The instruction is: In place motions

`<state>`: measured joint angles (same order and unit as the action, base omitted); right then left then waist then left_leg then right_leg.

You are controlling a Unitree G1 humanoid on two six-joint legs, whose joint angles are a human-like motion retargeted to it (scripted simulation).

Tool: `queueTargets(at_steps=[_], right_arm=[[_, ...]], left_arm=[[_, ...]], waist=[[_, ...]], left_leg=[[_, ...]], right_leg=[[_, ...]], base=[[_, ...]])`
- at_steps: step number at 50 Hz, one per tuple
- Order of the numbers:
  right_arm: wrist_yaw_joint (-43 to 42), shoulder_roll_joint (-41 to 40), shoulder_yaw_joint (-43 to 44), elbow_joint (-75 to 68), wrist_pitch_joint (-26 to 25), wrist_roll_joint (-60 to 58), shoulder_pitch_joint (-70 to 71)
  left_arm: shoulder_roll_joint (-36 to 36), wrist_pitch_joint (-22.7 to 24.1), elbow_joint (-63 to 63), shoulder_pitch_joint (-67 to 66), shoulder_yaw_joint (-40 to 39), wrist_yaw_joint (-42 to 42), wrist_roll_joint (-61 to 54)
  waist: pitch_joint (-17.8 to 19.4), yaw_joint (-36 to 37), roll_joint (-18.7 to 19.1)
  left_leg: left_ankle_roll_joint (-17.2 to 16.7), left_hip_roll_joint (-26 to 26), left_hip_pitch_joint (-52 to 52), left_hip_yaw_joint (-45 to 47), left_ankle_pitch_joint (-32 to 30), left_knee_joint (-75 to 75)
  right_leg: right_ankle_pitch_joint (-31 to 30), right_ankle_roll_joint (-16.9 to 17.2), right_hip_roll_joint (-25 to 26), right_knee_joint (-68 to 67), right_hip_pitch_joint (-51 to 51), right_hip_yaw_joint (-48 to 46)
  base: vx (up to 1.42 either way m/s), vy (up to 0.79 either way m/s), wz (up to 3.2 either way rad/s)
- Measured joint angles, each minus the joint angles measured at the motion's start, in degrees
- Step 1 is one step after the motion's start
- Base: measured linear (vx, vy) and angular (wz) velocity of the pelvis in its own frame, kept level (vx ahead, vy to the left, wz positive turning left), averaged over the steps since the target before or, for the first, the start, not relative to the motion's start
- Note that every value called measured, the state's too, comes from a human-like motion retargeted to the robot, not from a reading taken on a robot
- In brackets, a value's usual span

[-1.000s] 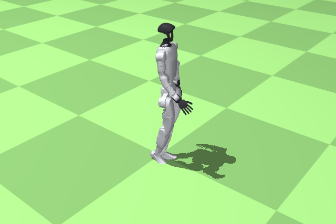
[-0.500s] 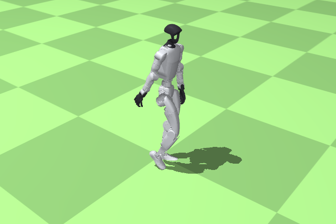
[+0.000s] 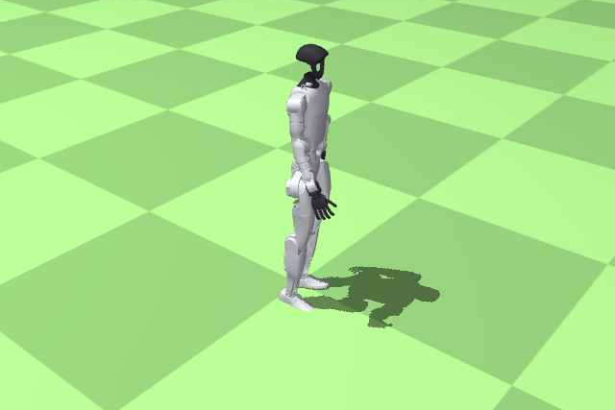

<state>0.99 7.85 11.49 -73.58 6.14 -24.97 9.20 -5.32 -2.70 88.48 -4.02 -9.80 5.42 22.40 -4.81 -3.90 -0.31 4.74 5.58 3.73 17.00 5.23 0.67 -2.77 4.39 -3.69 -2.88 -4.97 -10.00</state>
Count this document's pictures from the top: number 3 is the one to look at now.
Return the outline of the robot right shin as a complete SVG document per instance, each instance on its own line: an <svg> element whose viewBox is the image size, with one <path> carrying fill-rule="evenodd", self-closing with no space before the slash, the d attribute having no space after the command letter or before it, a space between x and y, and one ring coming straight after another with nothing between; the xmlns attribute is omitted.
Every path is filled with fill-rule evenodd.
<svg viewBox="0 0 615 410"><path fill-rule="evenodd" d="M286 294L288 297L294 298L294 295L297 295L297 289L305 266L307 244L304 245L302 250L299 250L296 239L288 237L284 241L284 246L283 262L284 270L287 272ZM292 295L291 292L293 292Z"/></svg>

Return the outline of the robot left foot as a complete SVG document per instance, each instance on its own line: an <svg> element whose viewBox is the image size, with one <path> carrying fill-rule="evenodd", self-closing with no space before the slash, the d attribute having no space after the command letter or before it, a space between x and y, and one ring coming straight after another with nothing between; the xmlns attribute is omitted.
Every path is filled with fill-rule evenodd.
<svg viewBox="0 0 615 410"><path fill-rule="evenodd" d="M323 280L323 279L320 279L320 278L317 278L317 277L314 277L308 274L307 278L300 279L300 283L298 287L307 287L307 288L312 288L312 289L324 289L324 288L327 288L328 286L329 286L329 283L326 280Z"/></svg>

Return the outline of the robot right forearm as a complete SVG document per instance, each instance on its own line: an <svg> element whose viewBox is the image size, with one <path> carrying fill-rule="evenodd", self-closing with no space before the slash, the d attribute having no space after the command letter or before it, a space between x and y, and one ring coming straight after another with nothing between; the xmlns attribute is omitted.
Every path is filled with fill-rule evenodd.
<svg viewBox="0 0 615 410"><path fill-rule="evenodd" d="M300 141L296 141L293 144L293 156L296 164L299 165L300 172L302 173L302 180L306 184L307 191L309 193L317 191L315 184L315 173L311 170L310 156L305 155L304 145Z"/></svg>

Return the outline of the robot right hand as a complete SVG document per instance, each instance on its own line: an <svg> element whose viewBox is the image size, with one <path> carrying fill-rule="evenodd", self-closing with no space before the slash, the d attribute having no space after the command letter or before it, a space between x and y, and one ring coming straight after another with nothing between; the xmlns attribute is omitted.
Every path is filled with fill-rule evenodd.
<svg viewBox="0 0 615 410"><path fill-rule="evenodd" d="M319 185L318 181L315 181L315 184L316 184L316 186L317 186L317 189L318 189L318 190L317 190L317 191L315 191L315 192L312 192L312 193L309 193L309 192L308 192L309 196L312 196L312 199L311 199L311 205L312 205L312 208L314 209L315 216L316 216L316 218L317 218L318 220L320 220L321 218L322 218L323 220L325 220L325 219L326 219L326 217L327 217L328 219L330 219L330 218L331 218L331 216L334 216L334 213L332 213L332 211L331 211L331 210L330 210L330 208L328 207L328 203L329 203L329 204L331 204L331 205L332 205L332 206L334 206L334 207L337 207L337 205L336 205L336 204L334 204L334 203L333 203L332 201L330 201L329 199L327 199L327 198L325 197L325 195L323 195L323 194L321 194L321 193L320 193L322 190L321 190L321 188L320 188L320 185ZM306 188L307 188L307 187L306 187ZM327 203L327 202L328 202L328 203ZM325 208L327 209L327 211L330 213L330 215L331 215L331 216L329 216L329 214L327 213L327 211L326 211L326 209L325 209ZM317 210L316 210L316 209L318 209L318 211L319 211L319 214L320 214L321 218L319 217L318 212L317 212ZM326 217L324 217L324 215L323 215L323 213L322 213L322 210L321 210L321 209L323 209L323 212L324 212L324 214L325 214L325 216L326 216Z"/></svg>

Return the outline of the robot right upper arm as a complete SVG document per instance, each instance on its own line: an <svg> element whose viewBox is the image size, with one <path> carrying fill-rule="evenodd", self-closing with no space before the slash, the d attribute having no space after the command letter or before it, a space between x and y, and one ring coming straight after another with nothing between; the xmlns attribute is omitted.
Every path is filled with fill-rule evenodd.
<svg viewBox="0 0 615 410"><path fill-rule="evenodd" d="M300 141L304 145L305 153L309 152L311 143L304 138L305 112L307 110L306 94L295 93L286 102L286 110L289 116L290 133L293 144Z"/></svg>

